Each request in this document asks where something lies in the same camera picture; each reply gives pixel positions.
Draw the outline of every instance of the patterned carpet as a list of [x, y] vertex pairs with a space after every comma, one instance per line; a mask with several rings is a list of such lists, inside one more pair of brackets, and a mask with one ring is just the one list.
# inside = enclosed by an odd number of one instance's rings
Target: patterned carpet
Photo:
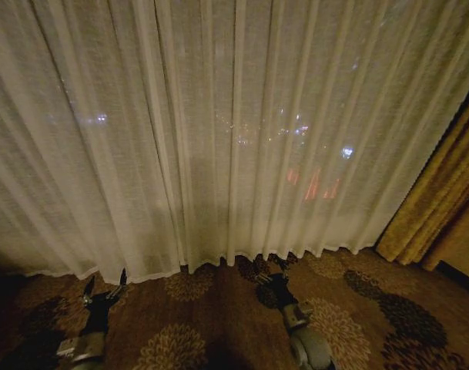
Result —
[[[439, 273], [389, 264], [372, 250], [321, 258], [290, 255], [293, 294], [313, 306], [311, 325], [339, 366], [469, 369], [469, 292]], [[274, 297], [254, 282], [254, 264], [205, 265], [131, 284], [109, 314], [108, 369], [296, 369]], [[55, 352], [83, 328], [75, 277], [0, 281], [0, 369], [64, 368]], [[110, 289], [97, 278], [94, 292]]]

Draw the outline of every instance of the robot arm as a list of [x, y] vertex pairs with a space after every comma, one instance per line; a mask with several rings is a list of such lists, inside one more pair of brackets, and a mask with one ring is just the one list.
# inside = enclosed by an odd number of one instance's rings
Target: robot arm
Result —
[[256, 281], [269, 288], [276, 296], [277, 307], [290, 336], [290, 347], [301, 370], [336, 369], [327, 340], [320, 333], [308, 328], [312, 309], [300, 304], [290, 293], [287, 284], [287, 265], [280, 264], [282, 274], [258, 274]]
[[67, 339], [59, 346], [58, 355], [72, 358], [73, 370], [96, 370], [102, 368], [104, 344], [108, 332], [109, 309], [119, 300], [126, 289], [126, 271], [123, 269], [119, 286], [113, 291], [90, 296], [95, 278], [83, 291], [83, 304], [89, 310], [85, 327], [77, 338]]

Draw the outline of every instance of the yellow curtain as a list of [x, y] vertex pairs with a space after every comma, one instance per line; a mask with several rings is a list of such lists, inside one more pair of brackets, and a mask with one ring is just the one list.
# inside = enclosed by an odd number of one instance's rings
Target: yellow curtain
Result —
[[469, 104], [436, 149], [388, 225], [377, 251], [388, 261], [420, 262], [433, 270], [455, 243], [438, 245], [440, 232], [469, 200]]

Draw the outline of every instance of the curtain fold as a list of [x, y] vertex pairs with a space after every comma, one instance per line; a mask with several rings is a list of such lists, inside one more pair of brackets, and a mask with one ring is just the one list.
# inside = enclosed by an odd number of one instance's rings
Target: curtain fold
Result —
[[[447, 231], [469, 203], [469, 104], [447, 132], [377, 246], [387, 260], [433, 270], [455, 243]], [[441, 235], [449, 240], [441, 240]]]
[[0, 2], [0, 270], [373, 245], [469, 90], [469, 0]]

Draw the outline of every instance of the sheer curtain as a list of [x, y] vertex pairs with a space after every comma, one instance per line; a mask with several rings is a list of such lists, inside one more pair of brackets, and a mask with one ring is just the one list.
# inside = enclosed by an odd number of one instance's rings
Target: sheer curtain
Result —
[[0, 270], [373, 244], [469, 89], [469, 1], [0, 1]]

